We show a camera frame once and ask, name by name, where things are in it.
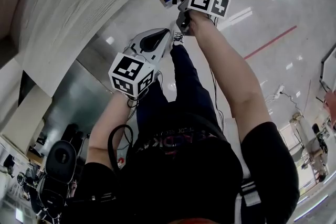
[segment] black chair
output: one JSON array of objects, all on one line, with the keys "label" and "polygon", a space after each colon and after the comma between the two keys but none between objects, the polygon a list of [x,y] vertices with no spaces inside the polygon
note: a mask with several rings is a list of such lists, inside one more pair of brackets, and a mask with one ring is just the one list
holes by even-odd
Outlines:
[{"label": "black chair", "polygon": [[56,142],[47,157],[45,175],[39,182],[38,193],[44,211],[59,218],[69,193],[69,183],[76,167],[76,151],[67,141]]}]

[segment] sneaker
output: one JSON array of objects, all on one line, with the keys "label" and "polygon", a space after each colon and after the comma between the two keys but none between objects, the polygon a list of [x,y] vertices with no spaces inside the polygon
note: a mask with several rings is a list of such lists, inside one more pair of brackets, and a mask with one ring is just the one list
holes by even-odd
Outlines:
[{"label": "sneaker", "polygon": [[173,32],[173,40],[170,45],[170,49],[173,49],[173,46],[178,46],[178,45],[184,46],[184,35],[182,34],[177,24],[174,24],[172,32]]}]

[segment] pant leg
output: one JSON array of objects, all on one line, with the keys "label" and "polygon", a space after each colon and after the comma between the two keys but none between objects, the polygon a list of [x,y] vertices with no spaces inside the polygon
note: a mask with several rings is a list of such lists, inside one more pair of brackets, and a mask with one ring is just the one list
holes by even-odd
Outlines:
[{"label": "pant leg", "polygon": [[159,80],[149,86],[148,93],[143,99],[139,100],[137,107],[137,123],[139,132],[143,131],[150,119],[157,114],[162,107],[166,106],[168,101],[163,95]]},{"label": "pant leg", "polygon": [[178,45],[173,46],[170,54],[175,66],[176,103],[186,111],[196,113],[218,126],[210,94],[199,81],[188,52],[184,46]]}]

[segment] black t-shirt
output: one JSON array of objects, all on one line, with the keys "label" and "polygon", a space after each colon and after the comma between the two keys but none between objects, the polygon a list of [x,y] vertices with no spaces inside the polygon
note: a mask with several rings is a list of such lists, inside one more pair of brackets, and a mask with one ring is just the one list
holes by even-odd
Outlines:
[{"label": "black t-shirt", "polygon": [[[190,114],[174,118],[139,134],[134,154],[118,176],[102,164],[86,164],[75,198],[112,193],[116,199],[70,204],[63,221],[169,223],[205,218],[234,223],[243,179],[237,156],[207,120]],[[241,150],[267,223],[286,223],[299,199],[298,175],[276,126],[266,122],[255,127]]]}]

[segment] shoelace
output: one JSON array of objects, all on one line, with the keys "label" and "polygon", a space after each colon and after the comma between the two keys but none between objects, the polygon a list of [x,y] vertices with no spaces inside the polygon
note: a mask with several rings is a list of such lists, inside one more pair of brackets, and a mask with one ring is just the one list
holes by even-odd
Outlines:
[{"label": "shoelace", "polygon": [[181,41],[183,39],[183,34],[181,32],[175,32],[173,41]]}]

